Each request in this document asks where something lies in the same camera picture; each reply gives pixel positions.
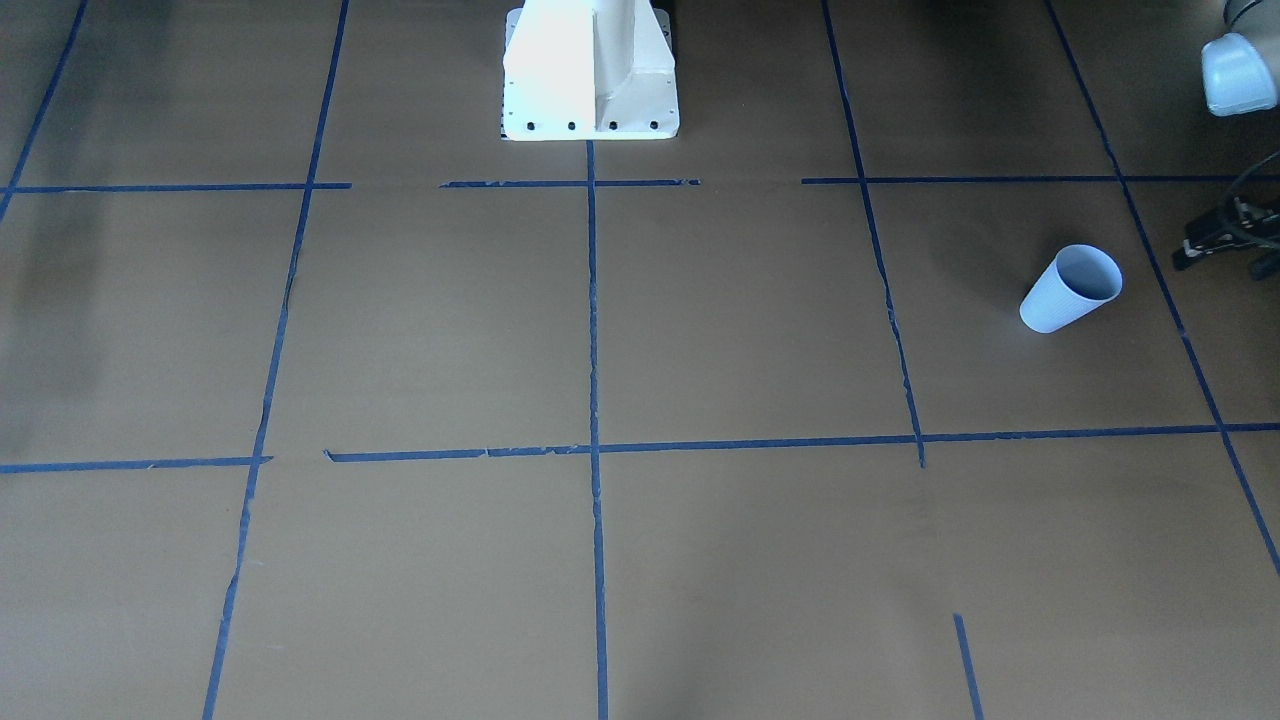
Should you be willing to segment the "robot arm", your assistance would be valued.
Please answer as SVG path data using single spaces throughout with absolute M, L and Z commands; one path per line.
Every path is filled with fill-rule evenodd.
M 1216 117 L 1276 110 L 1279 105 L 1279 3 L 1225 1 L 1225 33 L 1201 50 L 1206 106 Z M 1277 200 L 1252 202 L 1243 188 L 1277 163 L 1277 151 L 1236 176 L 1220 200 L 1184 225 L 1172 269 L 1185 272 L 1203 260 L 1238 251 L 1260 251 L 1248 265 L 1254 282 L 1277 275 Z

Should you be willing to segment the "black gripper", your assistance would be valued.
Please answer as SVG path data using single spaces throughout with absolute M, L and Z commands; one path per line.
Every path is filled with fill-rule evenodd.
M 1185 272 L 1221 252 L 1245 250 L 1262 252 L 1249 264 L 1252 279 L 1265 281 L 1277 274 L 1277 201 L 1256 204 L 1240 195 L 1231 195 L 1192 219 L 1184 224 L 1181 246 L 1172 252 L 1172 268 Z

